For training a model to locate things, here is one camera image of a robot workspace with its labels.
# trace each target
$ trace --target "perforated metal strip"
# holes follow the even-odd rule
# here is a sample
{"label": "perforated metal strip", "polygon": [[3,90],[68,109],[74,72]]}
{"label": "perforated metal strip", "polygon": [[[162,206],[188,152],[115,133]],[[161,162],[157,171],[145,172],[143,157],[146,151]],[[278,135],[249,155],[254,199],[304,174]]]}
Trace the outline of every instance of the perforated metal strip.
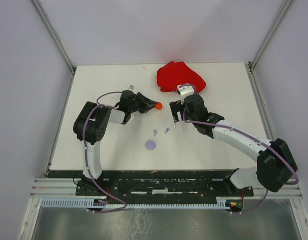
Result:
{"label": "perforated metal strip", "polygon": [[[225,206],[225,199],[217,199],[216,204],[129,204],[127,209],[229,209]],[[99,208],[90,198],[58,198],[47,197],[42,200],[42,207],[46,208]],[[106,208],[122,207],[122,204],[108,204]]]}

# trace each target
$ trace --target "robotic arm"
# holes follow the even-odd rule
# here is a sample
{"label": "robotic arm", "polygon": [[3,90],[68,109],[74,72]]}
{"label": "robotic arm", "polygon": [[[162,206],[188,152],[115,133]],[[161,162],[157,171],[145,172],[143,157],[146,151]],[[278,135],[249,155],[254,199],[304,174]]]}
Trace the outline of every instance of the robotic arm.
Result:
{"label": "robotic arm", "polygon": [[[152,101],[140,92],[134,94],[130,90],[122,91],[120,101],[116,104],[116,107],[103,106],[94,111],[91,118],[88,119],[85,140],[87,143],[87,157],[89,162],[89,170],[95,179],[98,179],[103,170],[101,167],[100,158],[100,140],[104,137],[107,124],[126,124],[131,114],[134,112],[140,112],[141,114],[147,113],[157,104],[156,101]],[[83,142],[83,129],[89,113],[93,108],[97,106],[96,103],[86,102],[78,118],[74,123],[74,133],[77,135],[78,140],[81,142],[83,150],[85,145]],[[90,179],[86,166],[83,170],[83,175]]]}
{"label": "robotic arm", "polygon": [[230,144],[257,163],[257,167],[235,169],[226,177],[225,180],[230,181],[236,188],[242,189],[261,183],[269,191],[277,192],[292,176],[286,165],[265,146],[274,149],[297,171],[297,165],[286,142],[279,138],[271,141],[253,136],[234,127],[223,116],[208,112],[202,97],[189,85],[178,86],[177,90],[181,100],[169,104],[175,123],[179,122],[180,114],[181,119],[193,123],[199,133]]}

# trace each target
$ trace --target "white wall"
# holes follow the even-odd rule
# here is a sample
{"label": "white wall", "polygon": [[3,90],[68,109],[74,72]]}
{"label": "white wall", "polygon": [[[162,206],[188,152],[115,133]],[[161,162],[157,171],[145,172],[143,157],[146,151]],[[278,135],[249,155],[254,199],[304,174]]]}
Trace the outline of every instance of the white wall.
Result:
{"label": "white wall", "polygon": [[282,0],[41,0],[72,63],[251,61]]}
{"label": "white wall", "polygon": [[308,209],[308,0],[297,0],[256,69],[276,135],[298,164]]}
{"label": "white wall", "polygon": [[0,0],[0,240],[17,238],[70,72],[29,0]]}

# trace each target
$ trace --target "purple disc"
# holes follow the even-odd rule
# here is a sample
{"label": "purple disc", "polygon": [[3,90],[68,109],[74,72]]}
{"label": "purple disc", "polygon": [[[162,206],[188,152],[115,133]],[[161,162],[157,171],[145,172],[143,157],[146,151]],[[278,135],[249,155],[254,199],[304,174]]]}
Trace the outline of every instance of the purple disc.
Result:
{"label": "purple disc", "polygon": [[145,146],[148,150],[154,150],[156,148],[156,143],[154,141],[149,140],[146,142]]}

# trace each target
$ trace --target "gray floor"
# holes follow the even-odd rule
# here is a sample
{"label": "gray floor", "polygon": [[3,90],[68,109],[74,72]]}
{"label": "gray floor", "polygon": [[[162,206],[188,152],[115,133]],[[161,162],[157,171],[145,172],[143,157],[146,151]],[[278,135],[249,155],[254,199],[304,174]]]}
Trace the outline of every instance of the gray floor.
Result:
{"label": "gray floor", "polygon": [[[257,204],[246,200],[246,208]],[[80,208],[42,207],[33,240],[300,240],[288,200],[258,210],[130,209],[92,214]]]}

